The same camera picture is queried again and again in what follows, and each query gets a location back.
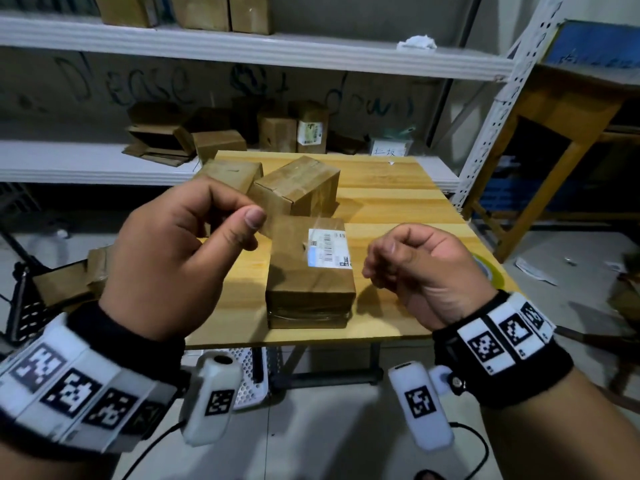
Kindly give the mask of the person's left hand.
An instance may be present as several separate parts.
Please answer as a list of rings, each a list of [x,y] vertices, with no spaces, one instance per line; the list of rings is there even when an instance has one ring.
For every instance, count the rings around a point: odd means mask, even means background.
[[[133,211],[113,247],[101,309],[144,338],[186,338],[212,314],[225,281],[210,284],[199,271],[199,250],[211,234],[209,212],[246,205],[256,204],[200,177]]]

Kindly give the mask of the person's right forearm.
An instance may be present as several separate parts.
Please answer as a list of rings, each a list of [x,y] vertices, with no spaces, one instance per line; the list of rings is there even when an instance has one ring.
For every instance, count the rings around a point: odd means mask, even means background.
[[[503,480],[640,480],[640,430],[577,368],[481,416]]]

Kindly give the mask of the large taped cardboard parcel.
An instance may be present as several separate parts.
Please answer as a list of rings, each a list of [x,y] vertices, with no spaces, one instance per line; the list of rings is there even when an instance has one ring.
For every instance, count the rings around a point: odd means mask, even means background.
[[[271,238],[277,216],[332,217],[339,179],[339,168],[303,156],[254,181],[248,196],[267,215],[260,233]]]

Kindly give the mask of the cardboard parcel with white label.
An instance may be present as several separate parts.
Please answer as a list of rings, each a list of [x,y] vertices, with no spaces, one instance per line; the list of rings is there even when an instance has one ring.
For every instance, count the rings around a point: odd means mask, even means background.
[[[342,219],[275,217],[265,299],[272,330],[347,326],[356,286]]]

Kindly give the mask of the yellow tape roll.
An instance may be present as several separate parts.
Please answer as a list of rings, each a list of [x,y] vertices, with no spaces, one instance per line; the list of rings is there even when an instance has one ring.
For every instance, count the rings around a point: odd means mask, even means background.
[[[489,261],[476,253],[472,253],[472,256],[476,261],[476,264],[482,270],[485,277],[487,277],[487,279],[491,282],[492,286],[494,286],[495,288],[500,288],[502,286],[500,284],[502,276],[497,268],[495,268]]]

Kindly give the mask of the white and green carton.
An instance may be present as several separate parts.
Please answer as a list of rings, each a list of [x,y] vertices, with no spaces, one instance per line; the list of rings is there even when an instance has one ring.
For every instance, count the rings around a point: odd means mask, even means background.
[[[413,133],[415,130],[415,126],[402,130],[385,129],[380,136],[371,137],[369,154],[380,157],[409,156],[414,142]]]

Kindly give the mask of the cluster of brown cardboard boxes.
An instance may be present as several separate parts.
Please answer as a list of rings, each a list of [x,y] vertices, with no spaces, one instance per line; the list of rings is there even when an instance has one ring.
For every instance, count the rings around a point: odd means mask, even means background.
[[[213,160],[222,150],[263,152],[362,153],[367,139],[329,129],[329,110],[310,100],[286,107],[263,96],[232,99],[231,107],[198,107],[186,112],[174,103],[139,102],[127,111],[132,137],[123,154],[178,167],[194,158]]]

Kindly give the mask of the white paper scrap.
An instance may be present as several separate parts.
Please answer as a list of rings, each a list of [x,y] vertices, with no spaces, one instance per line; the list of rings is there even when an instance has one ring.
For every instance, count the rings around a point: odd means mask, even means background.
[[[532,266],[528,261],[522,257],[517,257],[514,261],[514,266],[528,277],[537,280],[539,282],[545,282],[552,286],[557,286],[557,282],[553,277],[545,273],[544,271]]]

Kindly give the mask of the black wristband with marker tiles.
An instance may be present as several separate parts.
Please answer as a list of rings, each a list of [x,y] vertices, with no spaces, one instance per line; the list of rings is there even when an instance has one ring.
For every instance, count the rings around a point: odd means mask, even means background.
[[[435,362],[463,382],[457,392],[501,410],[548,391],[574,368],[556,326],[524,295],[499,290],[463,320],[434,331]]]
[[[131,452],[185,391],[184,313],[133,314],[98,301],[47,325],[0,367],[0,439],[48,460]]]

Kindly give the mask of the white perforated basket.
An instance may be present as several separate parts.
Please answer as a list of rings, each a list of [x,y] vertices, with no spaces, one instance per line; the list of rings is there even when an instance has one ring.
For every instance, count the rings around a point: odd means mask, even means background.
[[[243,379],[236,396],[234,411],[256,408],[264,402],[269,395],[268,350],[266,347],[191,349],[184,353],[182,365],[194,367],[199,357],[206,353],[232,355],[243,368]]]

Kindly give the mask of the flattened cardboard sheets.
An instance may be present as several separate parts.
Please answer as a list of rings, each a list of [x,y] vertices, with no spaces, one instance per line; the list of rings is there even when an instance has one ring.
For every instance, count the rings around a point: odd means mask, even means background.
[[[33,278],[44,306],[64,307],[101,297],[109,275],[113,246],[90,250],[85,260]]]

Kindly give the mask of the crumpled white paper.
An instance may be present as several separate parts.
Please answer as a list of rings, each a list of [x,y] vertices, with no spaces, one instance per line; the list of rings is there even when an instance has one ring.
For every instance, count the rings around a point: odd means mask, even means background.
[[[404,41],[397,43],[397,50],[426,50],[434,51],[437,49],[435,40],[428,35],[417,35],[409,37]]]

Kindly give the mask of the orange wooden stand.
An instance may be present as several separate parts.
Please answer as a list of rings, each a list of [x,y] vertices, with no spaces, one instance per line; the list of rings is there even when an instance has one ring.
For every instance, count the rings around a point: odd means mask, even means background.
[[[607,128],[625,101],[640,97],[640,75],[633,80],[632,72],[631,69],[570,64],[534,67],[509,114],[496,124],[497,138],[485,152],[486,159],[473,184],[469,190],[461,191],[462,217],[469,219],[477,214],[497,238],[493,251],[496,261],[504,263],[540,219],[640,220],[640,212],[546,211],[588,151],[607,140]],[[521,120],[537,123],[566,138],[569,144],[521,212],[490,213],[480,204],[480,199]]]

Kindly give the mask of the black plastic crate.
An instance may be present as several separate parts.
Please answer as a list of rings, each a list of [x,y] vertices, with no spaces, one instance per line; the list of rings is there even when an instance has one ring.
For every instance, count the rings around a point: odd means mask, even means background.
[[[55,314],[44,304],[36,288],[34,275],[26,264],[16,263],[12,275],[15,286],[6,330],[0,336],[11,346],[19,346],[46,327]]]

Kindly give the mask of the blue board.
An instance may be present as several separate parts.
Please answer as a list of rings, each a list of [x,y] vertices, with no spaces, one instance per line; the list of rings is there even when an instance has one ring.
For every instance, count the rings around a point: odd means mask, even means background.
[[[640,88],[640,26],[565,21],[541,64]]]

